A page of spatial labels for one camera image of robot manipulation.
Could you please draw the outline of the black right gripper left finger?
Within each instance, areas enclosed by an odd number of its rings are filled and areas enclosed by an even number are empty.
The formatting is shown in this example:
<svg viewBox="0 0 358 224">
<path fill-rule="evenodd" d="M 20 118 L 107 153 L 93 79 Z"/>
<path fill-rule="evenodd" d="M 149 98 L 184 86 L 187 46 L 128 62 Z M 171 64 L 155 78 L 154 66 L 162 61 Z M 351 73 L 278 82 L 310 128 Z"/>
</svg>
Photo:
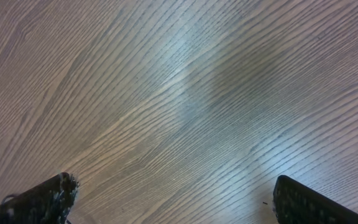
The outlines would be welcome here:
<svg viewBox="0 0 358 224">
<path fill-rule="evenodd" d="M 66 224 L 78 196 L 79 182 L 61 172 L 21 193 L 4 197 L 0 224 Z"/>
</svg>

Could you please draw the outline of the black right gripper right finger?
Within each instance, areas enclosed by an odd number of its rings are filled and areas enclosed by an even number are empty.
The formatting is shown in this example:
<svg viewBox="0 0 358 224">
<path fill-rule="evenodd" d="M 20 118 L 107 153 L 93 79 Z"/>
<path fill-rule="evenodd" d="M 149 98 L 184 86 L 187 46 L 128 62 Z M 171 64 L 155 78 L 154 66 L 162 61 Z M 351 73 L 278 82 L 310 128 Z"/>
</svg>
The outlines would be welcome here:
<svg viewBox="0 0 358 224">
<path fill-rule="evenodd" d="M 273 204 L 279 224 L 358 224 L 358 213 L 286 175 L 277 178 Z"/>
</svg>

